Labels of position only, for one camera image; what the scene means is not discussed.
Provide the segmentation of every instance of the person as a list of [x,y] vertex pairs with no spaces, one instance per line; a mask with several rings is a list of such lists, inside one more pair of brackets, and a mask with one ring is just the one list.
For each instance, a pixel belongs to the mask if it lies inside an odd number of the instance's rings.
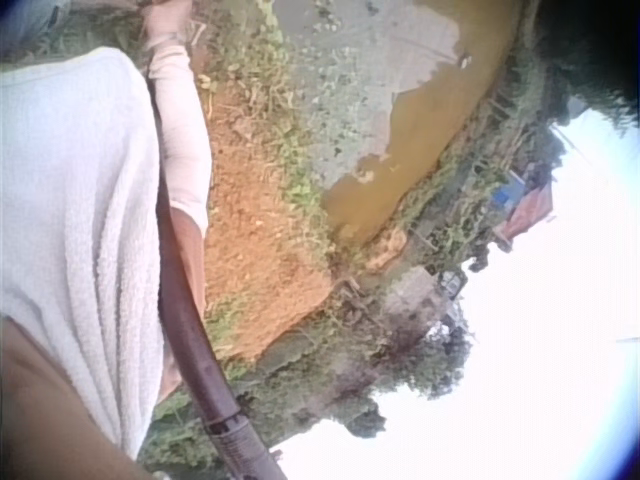
[[152,478],[135,459],[180,383],[158,315],[160,168],[204,308],[212,157],[191,8],[143,11],[153,98],[115,49],[0,75],[3,478]]

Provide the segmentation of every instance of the white towel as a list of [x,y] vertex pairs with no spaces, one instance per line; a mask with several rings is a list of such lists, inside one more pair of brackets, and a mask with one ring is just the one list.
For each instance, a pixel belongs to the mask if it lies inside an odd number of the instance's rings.
[[112,49],[0,78],[0,312],[135,457],[163,359],[159,154],[145,82]]

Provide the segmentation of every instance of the red roof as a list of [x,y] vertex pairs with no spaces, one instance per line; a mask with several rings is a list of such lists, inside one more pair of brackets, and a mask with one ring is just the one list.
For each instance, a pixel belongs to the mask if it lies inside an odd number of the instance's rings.
[[496,234],[511,242],[553,211],[551,182],[527,193],[513,211],[511,218],[496,227]]

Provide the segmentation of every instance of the sky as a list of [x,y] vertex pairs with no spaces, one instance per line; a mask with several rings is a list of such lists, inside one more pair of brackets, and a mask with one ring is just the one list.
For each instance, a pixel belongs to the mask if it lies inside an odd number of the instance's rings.
[[377,400],[375,439],[323,421],[278,448],[290,480],[605,479],[638,425],[640,133],[593,111],[561,132],[554,212],[489,266],[461,304],[477,342],[465,378],[427,401]]

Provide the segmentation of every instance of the brown water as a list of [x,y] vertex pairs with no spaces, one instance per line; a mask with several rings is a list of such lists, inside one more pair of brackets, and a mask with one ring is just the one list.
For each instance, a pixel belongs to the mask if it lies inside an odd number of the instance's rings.
[[[418,40],[393,42],[392,55],[413,49],[422,52],[413,57],[419,61],[431,53],[435,72],[423,85],[399,93],[390,113],[378,112],[378,125],[372,118],[374,135],[388,138],[386,153],[364,156],[355,175],[343,176],[325,195],[331,225],[345,243],[363,244],[375,236],[402,197],[437,168],[438,157],[496,78],[513,40],[520,2],[416,0],[411,8],[412,15],[424,18],[420,31],[408,35]],[[453,51],[443,46],[447,38]],[[460,68],[463,56],[470,62]]]

